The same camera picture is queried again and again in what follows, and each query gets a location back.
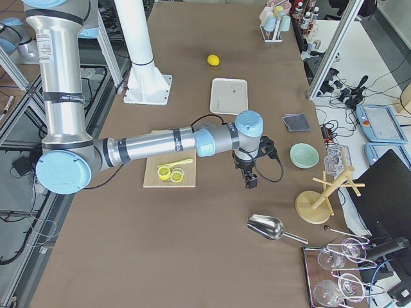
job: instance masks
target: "office chair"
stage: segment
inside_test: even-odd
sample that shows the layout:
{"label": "office chair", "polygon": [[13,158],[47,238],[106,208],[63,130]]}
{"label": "office chair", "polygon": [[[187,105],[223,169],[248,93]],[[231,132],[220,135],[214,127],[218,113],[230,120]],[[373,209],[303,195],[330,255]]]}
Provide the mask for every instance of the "office chair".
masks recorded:
{"label": "office chair", "polygon": [[[332,8],[338,8],[338,16],[332,16],[327,14],[324,19],[333,19],[335,21],[339,21],[341,19],[342,13],[348,5],[348,1],[349,0],[328,0],[328,3]],[[362,17],[372,15],[377,9],[377,2],[378,0],[364,0],[364,3],[361,5],[360,11],[358,11],[358,15]]]}

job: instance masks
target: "bowl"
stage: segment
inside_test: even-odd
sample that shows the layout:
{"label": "bowl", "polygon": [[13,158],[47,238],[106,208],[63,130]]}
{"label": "bowl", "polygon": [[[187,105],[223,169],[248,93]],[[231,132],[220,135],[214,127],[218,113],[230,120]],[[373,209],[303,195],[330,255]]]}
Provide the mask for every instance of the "bowl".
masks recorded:
{"label": "bowl", "polygon": [[313,146],[306,143],[297,143],[291,148],[290,158],[298,168],[308,169],[317,165],[320,155]]}

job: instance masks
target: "gray floor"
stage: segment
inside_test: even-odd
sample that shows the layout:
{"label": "gray floor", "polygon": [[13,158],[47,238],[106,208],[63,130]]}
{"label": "gray floor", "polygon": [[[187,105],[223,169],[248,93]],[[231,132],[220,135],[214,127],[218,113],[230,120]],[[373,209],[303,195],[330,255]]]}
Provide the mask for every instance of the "gray floor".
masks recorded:
{"label": "gray floor", "polygon": [[[328,0],[317,0],[317,6],[320,8],[319,19],[323,19],[326,14],[336,15],[338,11],[336,8],[330,7]],[[385,65],[390,71],[396,69],[392,75],[403,90],[411,80],[409,79],[411,78],[409,48],[378,10],[370,19],[363,17],[361,24],[380,53]],[[406,56],[407,59],[397,69]]]}

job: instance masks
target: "wall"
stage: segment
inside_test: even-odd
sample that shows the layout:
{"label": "wall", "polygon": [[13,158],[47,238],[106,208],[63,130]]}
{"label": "wall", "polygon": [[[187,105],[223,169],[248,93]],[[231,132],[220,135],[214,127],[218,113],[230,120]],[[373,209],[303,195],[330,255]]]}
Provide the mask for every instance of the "wall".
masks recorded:
{"label": "wall", "polygon": [[411,49],[411,1],[378,1],[378,9]]}

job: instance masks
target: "warning label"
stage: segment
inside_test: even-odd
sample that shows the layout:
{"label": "warning label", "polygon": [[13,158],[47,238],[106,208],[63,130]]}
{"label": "warning label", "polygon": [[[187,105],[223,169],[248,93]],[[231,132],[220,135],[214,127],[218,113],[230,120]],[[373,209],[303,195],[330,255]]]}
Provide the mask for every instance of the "warning label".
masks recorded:
{"label": "warning label", "polygon": [[49,31],[36,35],[37,47],[39,48],[39,62],[50,63],[54,62],[53,57],[53,42]]}

